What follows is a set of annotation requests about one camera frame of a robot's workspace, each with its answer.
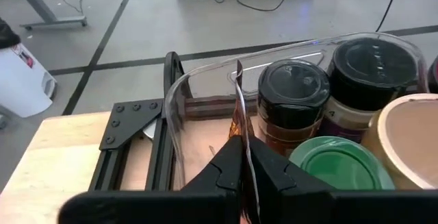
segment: metal table frame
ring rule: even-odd
[[[62,25],[67,23],[81,23],[82,26],[87,25],[87,19],[84,15],[57,18],[54,13],[50,10],[47,4],[43,0],[26,0],[35,10],[38,15],[43,19],[43,22],[30,23],[25,25],[20,25],[27,30],[31,30],[34,26],[46,26],[46,25]]]

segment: screw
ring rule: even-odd
[[[108,136],[106,139],[107,144],[112,144],[115,141],[115,138],[113,136]]]
[[[132,109],[134,111],[138,111],[142,106],[140,104],[135,104],[134,106],[132,106]]]
[[[149,105],[149,108],[150,108],[150,109],[155,109],[155,108],[157,108],[157,103],[151,103],[151,104]]]
[[[112,125],[112,127],[118,127],[118,125],[120,125],[120,121],[118,121],[118,120],[113,120],[113,121],[111,122],[111,125]]]
[[[123,110],[125,110],[125,107],[124,107],[124,106],[118,106],[118,107],[116,108],[116,111],[117,111],[117,112],[123,112]]]

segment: spice jar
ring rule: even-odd
[[[394,190],[381,162],[346,138],[321,136],[298,146],[289,160],[340,190]]]
[[[329,66],[331,98],[319,136],[360,142],[375,111],[404,94],[417,77],[412,55],[384,40],[360,38],[340,45]]]
[[[289,156],[319,128],[324,104],[330,97],[326,73],[302,60],[280,60],[259,78],[257,111],[265,142]]]
[[[430,66],[427,74],[427,82],[431,93],[438,93],[438,57]]]

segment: black jar lid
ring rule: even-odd
[[[302,60],[279,60],[259,78],[259,113],[267,122],[285,129],[302,129],[321,116],[330,97],[326,73]]]
[[[438,57],[430,66],[427,74],[427,82],[431,93],[438,93]]]
[[[333,55],[332,96],[358,110],[387,105],[417,76],[413,57],[402,47],[374,38],[349,40]]]

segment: light wood tabletop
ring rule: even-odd
[[[2,223],[56,223],[62,205],[88,190],[110,112],[44,120],[0,195]],[[132,141],[121,189],[146,183],[152,143]]]

